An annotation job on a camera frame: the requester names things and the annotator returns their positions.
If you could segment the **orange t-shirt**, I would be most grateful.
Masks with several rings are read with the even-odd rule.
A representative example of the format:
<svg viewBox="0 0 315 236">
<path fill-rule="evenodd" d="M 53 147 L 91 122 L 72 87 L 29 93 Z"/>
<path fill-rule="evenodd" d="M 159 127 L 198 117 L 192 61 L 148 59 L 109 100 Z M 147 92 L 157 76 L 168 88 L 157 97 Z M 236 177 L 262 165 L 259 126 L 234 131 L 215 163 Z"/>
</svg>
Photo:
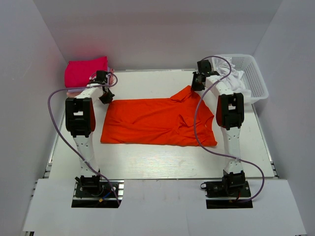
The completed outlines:
<svg viewBox="0 0 315 236">
<path fill-rule="evenodd" d="M 116 100 L 108 106 L 100 142 L 215 147 L 213 119 L 190 86 L 170 98 Z"/>
</svg>

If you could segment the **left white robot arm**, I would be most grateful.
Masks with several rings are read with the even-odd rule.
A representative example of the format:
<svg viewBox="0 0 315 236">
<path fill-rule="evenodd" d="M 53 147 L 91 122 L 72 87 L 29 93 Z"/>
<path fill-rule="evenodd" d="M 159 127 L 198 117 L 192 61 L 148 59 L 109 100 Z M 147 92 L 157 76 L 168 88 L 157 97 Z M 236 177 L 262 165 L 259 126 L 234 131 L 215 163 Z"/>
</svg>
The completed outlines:
<svg viewBox="0 0 315 236">
<path fill-rule="evenodd" d="M 101 195 L 104 190 L 93 148 L 96 127 L 94 103 L 97 100 L 103 104 L 112 102 L 114 94 L 109 88 L 117 82 L 113 77 L 113 72 L 98 70 L 89 78 L 86 88 L 65 101 L 66 129 L 75 141 L 80 158 L 81 174 L 76 180 L 93 196 Z"/>
</svg>

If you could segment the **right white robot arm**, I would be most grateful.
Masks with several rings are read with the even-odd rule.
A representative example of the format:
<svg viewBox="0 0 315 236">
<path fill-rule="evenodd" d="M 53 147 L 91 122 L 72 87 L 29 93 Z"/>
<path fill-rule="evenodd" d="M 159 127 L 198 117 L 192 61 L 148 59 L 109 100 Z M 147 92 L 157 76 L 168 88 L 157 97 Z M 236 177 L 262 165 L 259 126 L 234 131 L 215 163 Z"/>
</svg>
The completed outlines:
<svg viewBox="0 0 315 236">
<path fill-rule="evenodd" d="M 220 75 L 214 70 L 208 58 L 204 58 L 197 62 L 191 90 L 211 91 L 217 99 L 216 121 L 221 129 L 224 143 L 224 154 L 218 155 L 226 157 L 222 178 L 225 181 L 222 189 L 226 195 L 234 196 L 239 192 L 240 185 L 245 182 L 239 144 L 240 130 L 244 121 L 244 97 L 241 93 L 233 92 L 222 81 L 231 74 L 230 63 L 222 57 L 215 56 L 215 58 L 227 63 L 228 74 Z"/>
</svg>

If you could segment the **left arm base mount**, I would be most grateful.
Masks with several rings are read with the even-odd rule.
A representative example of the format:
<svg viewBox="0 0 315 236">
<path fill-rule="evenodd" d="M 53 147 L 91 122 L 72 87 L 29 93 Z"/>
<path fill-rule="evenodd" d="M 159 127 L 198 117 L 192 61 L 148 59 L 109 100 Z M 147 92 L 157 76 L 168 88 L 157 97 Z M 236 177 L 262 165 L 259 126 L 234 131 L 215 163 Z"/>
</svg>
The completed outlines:
<svg viewBox="0 0 315 236">
<path fill-rule="evenodd" d="M 100 181 L 99 186 L 87 187 L 76 182 L 71 207 L 72 208 L 118 208 L 116 193 L 121 203 L 124 193 L 124 181 L 112 181 L 111 188 L 108 182 Z"/>
</svg>

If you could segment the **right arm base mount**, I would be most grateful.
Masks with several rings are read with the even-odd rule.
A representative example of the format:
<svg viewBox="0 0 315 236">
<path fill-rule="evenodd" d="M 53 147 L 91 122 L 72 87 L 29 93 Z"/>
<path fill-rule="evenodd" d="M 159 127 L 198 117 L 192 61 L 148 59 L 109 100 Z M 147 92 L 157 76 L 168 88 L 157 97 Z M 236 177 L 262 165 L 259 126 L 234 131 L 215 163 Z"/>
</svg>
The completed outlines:
<svg viewBox="0 0 315 236">
<path fill-rule="evenodd" d="M 249 183 L 245 181 L 243 187 L 237 187 L 227 193 L 222 181 L 207 181 L 200 185 L 205 191 L 207 209 L 246 209 L 253 208 Z"/>
</svg>

